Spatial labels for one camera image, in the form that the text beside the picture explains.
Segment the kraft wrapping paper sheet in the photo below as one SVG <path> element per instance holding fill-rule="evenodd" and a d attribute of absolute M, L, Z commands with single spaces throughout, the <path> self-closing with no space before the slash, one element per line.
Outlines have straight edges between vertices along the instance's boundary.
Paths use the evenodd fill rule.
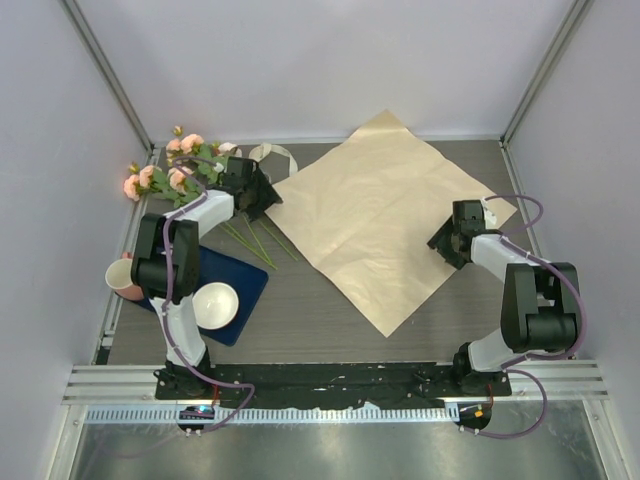
<path fill-rule="evenodd" d="M 458 200 L 516 211 L 385 110 L 344 143 L 278 182 L 268 217 L 384 336 L 453 274 L 427 245 Z"/>

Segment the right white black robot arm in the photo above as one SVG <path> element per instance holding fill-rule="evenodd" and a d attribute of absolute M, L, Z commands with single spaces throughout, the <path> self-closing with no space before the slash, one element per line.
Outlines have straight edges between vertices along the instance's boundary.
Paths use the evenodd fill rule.
<path fill-rule="evenodd" d="M 455 201 L 451 216 L 427 242 L 455 269 L 474 264 L 503 285 L 499 328 L 463 344 L 453 357 L 450 377 L 465 395 L 525 360 L 571 356 L 585 334 L 576 268 L 516 246 L 505 233 L 488 227 L 488 214 L 482 200 Z"/>

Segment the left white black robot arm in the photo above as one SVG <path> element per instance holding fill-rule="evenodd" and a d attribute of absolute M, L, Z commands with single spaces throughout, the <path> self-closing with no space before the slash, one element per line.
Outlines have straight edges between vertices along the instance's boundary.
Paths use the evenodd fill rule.
<path fill-rule="evenodd" d="M 195 198 L 166 214 L 142 217 L 134 248 L 131 279 L 157 313 L 167 344 L 164 370 L 177 375 L 179 388 L 200 399 L 215 380 L 207 346 L 199 332 L 193 298 L 200 272 L 200 239 L 241 213 L 251 220 L 282 202 L 255 159 L 231 156 L 211 187 L 174 160 L 175 174 L 195 187 Z"/>

